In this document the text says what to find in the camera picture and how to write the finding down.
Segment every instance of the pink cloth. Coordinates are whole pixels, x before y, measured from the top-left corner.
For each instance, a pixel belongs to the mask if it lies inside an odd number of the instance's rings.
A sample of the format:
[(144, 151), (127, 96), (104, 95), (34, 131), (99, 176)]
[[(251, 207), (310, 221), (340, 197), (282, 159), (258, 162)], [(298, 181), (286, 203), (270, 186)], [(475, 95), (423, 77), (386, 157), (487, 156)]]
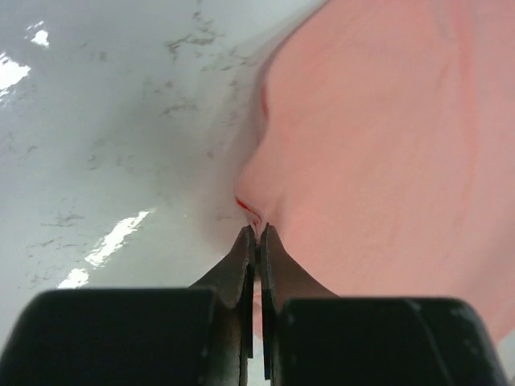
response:
[(332, 0), (266, 77), (237, 197), (330, 290), (515, 327), (515, 3)]

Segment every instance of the pink fabric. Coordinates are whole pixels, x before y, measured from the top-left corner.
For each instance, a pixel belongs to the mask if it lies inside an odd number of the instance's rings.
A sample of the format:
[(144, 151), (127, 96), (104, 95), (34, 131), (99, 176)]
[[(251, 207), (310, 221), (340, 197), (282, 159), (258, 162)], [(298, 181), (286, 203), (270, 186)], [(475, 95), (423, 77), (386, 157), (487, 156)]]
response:
[(515, 327), (515, 3), (332, 0), (266, 77), (237, 197), (342, 295), (469, 301)]

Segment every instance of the folded cloth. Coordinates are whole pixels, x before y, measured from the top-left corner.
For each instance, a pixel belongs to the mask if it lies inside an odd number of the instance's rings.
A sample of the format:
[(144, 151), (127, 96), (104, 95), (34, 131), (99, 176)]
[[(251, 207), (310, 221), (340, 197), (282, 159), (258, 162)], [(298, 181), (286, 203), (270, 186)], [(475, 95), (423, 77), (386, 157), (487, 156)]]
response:
[(344, 295), (452, 296), (515, 327), (515, 3), (332, 0), (282, 46), (237, 184)]

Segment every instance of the white surface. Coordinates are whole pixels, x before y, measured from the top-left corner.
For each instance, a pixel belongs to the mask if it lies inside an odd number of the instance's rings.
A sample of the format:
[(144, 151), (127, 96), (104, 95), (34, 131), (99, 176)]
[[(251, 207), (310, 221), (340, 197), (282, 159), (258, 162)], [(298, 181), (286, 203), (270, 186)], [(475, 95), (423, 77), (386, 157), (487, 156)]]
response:
[(216, 264), (262, 62), (321, 2), (0, 0), (0, 347), (39, 291)]

